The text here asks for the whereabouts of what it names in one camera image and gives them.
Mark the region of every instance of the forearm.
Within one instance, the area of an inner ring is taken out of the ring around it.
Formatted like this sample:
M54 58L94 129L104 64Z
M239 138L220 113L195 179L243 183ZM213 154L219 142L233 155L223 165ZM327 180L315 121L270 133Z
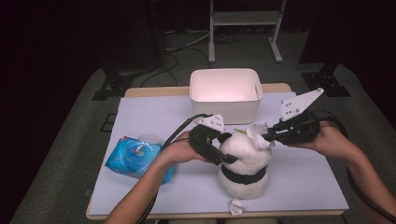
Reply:
M113 209L106 223L136 223L157 193L170 166L170 162L155 160L133 189Z
M396 216L396 200L381 180L375 168L361 151L354 157L346 160L346 166L350 171L360 191L373 203ZM361 208L368 223L386 223L385 219L366 204Z

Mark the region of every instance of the human arm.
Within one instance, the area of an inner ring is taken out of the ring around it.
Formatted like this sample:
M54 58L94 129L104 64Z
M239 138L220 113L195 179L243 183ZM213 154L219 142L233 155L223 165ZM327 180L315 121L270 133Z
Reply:
M181 134L160 153L134 187L114 207L106 219L106 224L136 223L154 198L171 166L191 160L205 161L191 148L188 138L189 133Z
M373 203L396 216L396 200L381 180L366 155L330 122L320 123L320 134L312 143L295 145L317 151L326 157L343 160L361 192ZM367 223L394 223L361 202L361 209Z

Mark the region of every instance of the table leg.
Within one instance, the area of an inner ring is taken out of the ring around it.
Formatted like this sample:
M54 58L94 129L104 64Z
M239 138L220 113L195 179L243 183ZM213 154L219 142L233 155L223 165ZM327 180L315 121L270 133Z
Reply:
M215 62L215 42L213 40L213 36L215 33L215 28L214 28L214 21L213 21L213 16L214 16L214 0L210 0L210 24L209 24L209 62L214 63Z
M274 35L272 37L268 38L268 41L270 42L271 50L274 53L275 60L277 63L283 62L282 56L280 55L279 49L277 48L277 45L276 45L276 40L277 40L277 35L279 34L280 24L282 23L283 13L285 11L285 6L286 6L286 1L287 0L282 0L282 2L280 4L279 13L277 14L277 18L276 18L276 26L275 26L275 30L274 30Z

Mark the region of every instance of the black collar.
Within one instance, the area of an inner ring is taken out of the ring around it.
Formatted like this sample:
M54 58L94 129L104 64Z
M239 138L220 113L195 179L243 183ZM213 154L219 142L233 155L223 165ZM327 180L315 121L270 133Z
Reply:
M225 177L227 177L229 180L233 181L234 183L249 185L261 180L265 176L265 173L267 172L267 167L268 165L264 166L255 175L239 175L227 169L227 167L225 167L224 165L221 166L221 171L224 173Z

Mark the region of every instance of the dark background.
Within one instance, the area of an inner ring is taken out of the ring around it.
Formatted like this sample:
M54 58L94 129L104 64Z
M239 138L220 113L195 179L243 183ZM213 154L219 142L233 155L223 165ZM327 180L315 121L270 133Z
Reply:
M133 69L157 65L160 28L208 28L209 2L152 2L161 10L153 13L143 0L0 2L0 222L12 218L94 71L108 62ZM278 9L278 1L264 2L217 0L216 8ZM289 0L281 27L309 29L300 63L336 58L358 76L393 126L395 8L393 1Z

